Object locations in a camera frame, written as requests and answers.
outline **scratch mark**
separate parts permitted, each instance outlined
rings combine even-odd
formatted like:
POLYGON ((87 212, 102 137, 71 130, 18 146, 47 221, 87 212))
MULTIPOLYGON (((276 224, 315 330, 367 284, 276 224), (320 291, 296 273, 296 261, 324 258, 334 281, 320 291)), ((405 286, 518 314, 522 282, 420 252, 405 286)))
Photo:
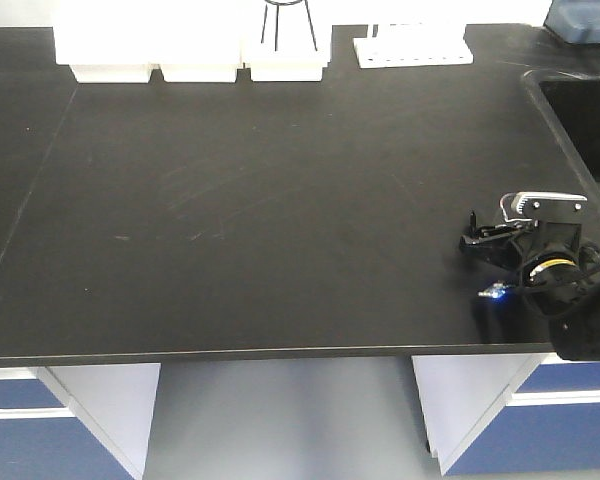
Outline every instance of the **scratch mark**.
POLYGON ((527 68, 533 67, 533 65, 529 65, 528 63, 505 62, 502 60, 496 60, 496 63, 503 63, 505 65, 517 65, 519 67, 527 67, 527 68))
POLYGON ((47 166, 47 163, 49 162, 49 157, 51 156, 53 147, 55 146, 56 140, 58 139, 58 135, 60 134, 60 129, 64 125, 64 122, 67 119, 67 116, 69 115, 69 108, 73 104, 73 100, 76 96, 77 91, 78 91, 78 85, 76 85, 75 88, 73 89, 73 92, 71 93, 71 97, 69 97, 69 101, 67 102, 67 106, 64 107, 62 115, 60 116, 60 121, 58 122, 58 126, 54 130, 53 135, 51 135, 51 141, 49 142, 49 146, 47 146, 47 149, 45 150, 44 154, 42 155, 42 160, 40 161, 40 165, 38 165, 38 169, 36 170, 36 173, 33 176, 31 183, 29 184, 29 190, 27 190, 26 195, 22 199, 22 203, 18 207, 18 211, 16 212, 16 217, 13 220, 13 223, 11 224, 11 228, 9 229, 9 232, 7 233, 7 238, 5 240, 4 246, 2 247, 2 250, 0 251, 0 265, 2 264, 2 260, 4 259, 4 256, 7 253, 9 246, 11 245, 11 241, 13 240, 13 236, 16 233, 16 229, 18 228, 18 225, 20 225, 20 220, 22 219, 22 215, 24 214, 25 208, 29 204, 29 199, 31 198, 31 195, 33 194, 33 190, 36 188, 36 185, 38 184, 38 181, 40 180, 40 175, 42 175, 42 171, 44 170, 44 168, 47 166))
POLYGON ((180 195, 175 201, 169 203, 167 205, 167 208, 169 210, 174 210, 174 209, 176 209, 176 208, 184 205, 185 203, 190 202, 191 200, 195 200, 196 198, 201 197, 202 195, 204 195, 206 193, 212 192, 214 190, 217 190, 220 187, 223 187, 223 186, 228 185, 228 184, 230 184, 232 182, 235 182, 236 180, 240 180, 243 177, 247 177, 249 175, 253 175, 255 173, 258 173, 258 172, 260 172, 262 170, 266 170, 266 169, 269 169, 269 168, 271 168, 271 166, 267 165, 265 168, 262 168, 262 169, 251 170, 251 171, 248 171, 248 172, 241 172, 238 175, 230 175, 227 178, 225 178, 224 180, 219 181, 219 182, 215 182, 215 183, 212 183, 212 184, 209 184, 206 187, 201 188, 200 190, 197 190, 197 191, 194 191, 194 192, 187 192, 185 194, 180 195))
POLYGON ((182 166, 180 166, 178 168, 174 168, 173 170, 165 173, 162 176, 162 178, 164 178, 166 180, 167 178, 173 177, 176 173, 180 173, 181 171, 186 170, 186 169, 187 169, 187 166, 186 165, 182 165, 182 166))
POLYGON ((241 209, 236 210, 235 212, 233 212, 233 213, 229 214, 228 216, 224 217, 224 221, 226 222, 228 220, 231 220, 232 218, 237 217, 238 215, 241 215, 244 212, 248 212, 249 210, 253 210, 254 208, 257 208, 257 207, 259 207, 261 205, 264 205, 266 203, 278 200, 278 199, 280 199, 280 198, 282 198, 282 197, 284 197, 286 195, 289 195, 290 193, 298 192, 298 191, 302 190, 302 188, 303 187, 289 188, 287 190, 283 190, 282 192, 278 192, 275 195, 270 195, 268 197, 261 198, 260 200, 258 200, 256 202, 253 202, 253 203, 250 203, 249 205, 247 205, 245 207, 242 207, 241 209))
POLYGON ((417 205, 416 199, 413 197, 413 195, 411 194, 411 191, 409 191, 409 188, 402 182, 402 180, 400 180, 393 173, 391 173, 390 175, 395 180, 395 182, 398 184, 398 186, 407 194, 407 197, 409 198, 411 203, 413 203, 414 205, 417 205))
POLYGON ((215 233, 213 235, 214 238, 219 238, 220 240, 224 240, 224 221, 222 220, 221 217, 218 217, 218 224, 220 226, 220 232, 219 233, 215 233))
POLYGON ((195 235, 191 235, 190 237, 187 237, 187 240, 189 240, 190 242, 195 242, 203 234, 204 234, 204 232, 196 233, 195 235))

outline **black countertop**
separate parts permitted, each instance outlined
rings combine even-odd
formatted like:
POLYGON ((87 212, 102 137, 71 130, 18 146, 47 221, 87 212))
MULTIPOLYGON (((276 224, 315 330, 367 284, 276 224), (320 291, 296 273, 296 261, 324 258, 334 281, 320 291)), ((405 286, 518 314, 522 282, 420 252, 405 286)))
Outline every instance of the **black countertop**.
POLYGON ((360 70, 362 33, 321 83, 76 86, 0 30, 0 366, 550 351, 457 242, 506 192, 600 207, 523 79, 600 47, 470 26, 473 65, 360 70))

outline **gray floor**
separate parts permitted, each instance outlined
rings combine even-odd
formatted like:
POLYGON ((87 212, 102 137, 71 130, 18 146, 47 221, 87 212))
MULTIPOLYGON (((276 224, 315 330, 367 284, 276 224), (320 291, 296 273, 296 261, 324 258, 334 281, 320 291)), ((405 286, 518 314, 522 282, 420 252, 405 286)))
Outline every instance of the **gray floor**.
MULTIPOLYGON (((439 479, 425 441, 407 359, 165 364, 145 480, 439 479)), ((450 478, 600 480, 600 470, 450 478)))

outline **black sink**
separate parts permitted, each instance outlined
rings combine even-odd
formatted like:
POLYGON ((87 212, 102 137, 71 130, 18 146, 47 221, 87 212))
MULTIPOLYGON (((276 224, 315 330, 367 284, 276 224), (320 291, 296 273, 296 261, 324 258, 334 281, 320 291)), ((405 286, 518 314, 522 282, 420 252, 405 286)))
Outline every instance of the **black sink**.
POLYGON ((548 80, 540 89, 600 187, 600 80, 548 80))

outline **cabinet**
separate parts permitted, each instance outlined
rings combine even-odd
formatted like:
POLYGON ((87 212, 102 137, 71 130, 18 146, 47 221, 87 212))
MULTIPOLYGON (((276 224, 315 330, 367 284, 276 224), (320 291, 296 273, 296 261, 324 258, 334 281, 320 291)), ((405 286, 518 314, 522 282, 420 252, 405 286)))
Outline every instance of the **cabinet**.
POLYGON ((432 356, 414 370, 443 474, 600 468, 600 362, 432 356))
POLYGON ((158 364, 0 368, 0 478, 139 480, 158 364))

